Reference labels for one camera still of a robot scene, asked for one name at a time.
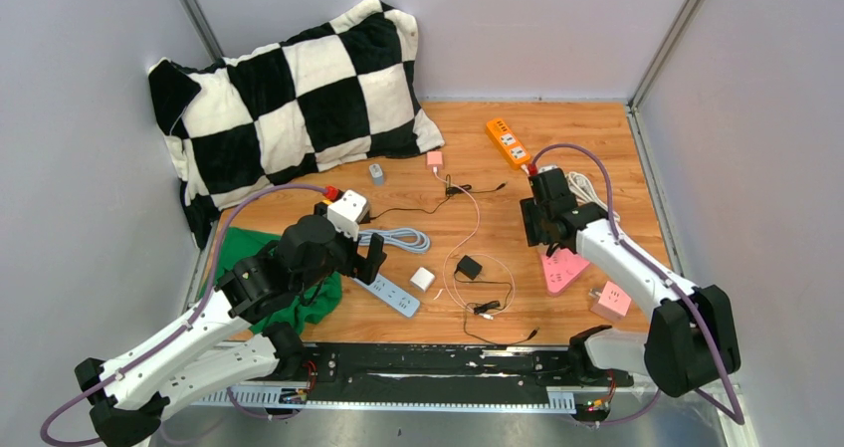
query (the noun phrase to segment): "gray wall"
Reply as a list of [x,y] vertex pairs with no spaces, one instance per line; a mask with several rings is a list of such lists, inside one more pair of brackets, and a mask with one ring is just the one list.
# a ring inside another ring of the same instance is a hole
[[[199,0],[227,56],[360,0]],[[627,98],[683,0],[384,0],[417,17],[417,91],[432,98]]]
[[642,109],[688,274],[734,303],[760,445],[840,445],[844,4],[706,0]]
[[[0,0],[0,443],[41,445],[73,368],[177,313],[195,249],[146,69],[209,58],[178,0]],[[53,429],[90,438],[88,408]]]

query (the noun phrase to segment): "pink power strip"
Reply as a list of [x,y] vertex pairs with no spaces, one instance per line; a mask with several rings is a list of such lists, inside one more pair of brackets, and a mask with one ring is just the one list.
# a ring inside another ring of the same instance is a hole
[[574,280],[589,267],[589,262],[568,249],[558,249],[548,258],[544,250],[539,251],[545,284],[549,296],[559,296]]

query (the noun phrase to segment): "pink plug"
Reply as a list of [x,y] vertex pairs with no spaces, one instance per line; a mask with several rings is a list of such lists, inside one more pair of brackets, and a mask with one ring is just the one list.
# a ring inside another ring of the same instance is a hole
[[615,323],[627,316],[630,297],[615,283],[608,281],[603,290],[593,289],[589,295],[598,300],[590,311],[602,318]]
[[542,270],[545,273],[545,285],[549,296],[559,296],[589,267],[589,262],[575,255],[568,249],[558,249],[550,258],[545,256],[545,249],[539,250]]

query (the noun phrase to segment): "wooden tabletop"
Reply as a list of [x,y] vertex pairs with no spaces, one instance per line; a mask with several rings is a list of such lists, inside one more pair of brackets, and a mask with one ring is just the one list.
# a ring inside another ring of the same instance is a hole
[[[523,172],[507,165],[485,135],[485,123],[492,118],[502,117],[530,153],[562,141],[578,143],[595,152],[612,177],[622,228],[657,259],[668,262],[621,104],[428,103],[423,107],[439,125],[446,140],[444,173],[450,174],[454,182],[471,184],[478,191],[507,183],[500,191],[475,195],[481,209],[481,227],[446,267],[447,279],[451,282],[457,260],[462,255],[485,254],[504,262],[516,279],[516,296],[508,311],[494,321],[470,317],[470,333],[507,343],[521,340],[538,328],[537,336],[530,343],[567,344],[572,335],[607,323],[589,311],[592,300],[588,291],[607,281],[594,266],[559,297],[553,298],[546,293],[538,253],[536,248],[528,247],[519,208],[519,200],[530,197],[528,182]],[[573,150],[557,150],[545,155],[542,161],[554,162],[565,171],[585,174],[601,198],[606,199],[600,171],[585,156]],[[384,170],[386,182],[382,186],[375,186],[369,176],[368,166],[373,162],[379,163]],[[368,198],[373,214],[393,207],[431,210],[445,198],[443,184],[426,169],[424,157],[360,161],[296,181],[353,189]],[[269,195],[243,210],[233,226],[281,234],[301,216],[311,213],[316,202],[315,194],[302,191]],[[378,229],[407,226],[430,236],[432,247],[424,255],[386,247],[387,260],[380,271],[418,298],[422,306],[412,319],[406,319],[356,283],[343,279],[340,305],[319,325],[308,325],[302,338],[309,341],[477,342],[464,334],[461,309],[448,294],[444,291],[434,299],[443,288],[446,255],[469,235],[475,220],[472,201],[460,195],[432,215],[392,211],[365,225],[364,228]],[[509,279],[506,271],[496,263],[483,257],[477,260],[484,265],[483,279]],[[437,276],[427,293],[409,284],[410,277],[420,266]],[[467,302],[485,303],[503,301],[507,288],[505,285],[462,285],[460,293]],[[647,330],[644,316],[635,307],[617,326],[628,331]]]

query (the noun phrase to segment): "red plug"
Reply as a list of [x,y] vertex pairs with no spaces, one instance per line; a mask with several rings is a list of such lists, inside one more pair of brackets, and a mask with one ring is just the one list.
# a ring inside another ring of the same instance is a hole
[[337,198],[340,197],[340,190],[334,188],[333,186],[327,186],[325,188],[325,198],[330,201],[337,201]]

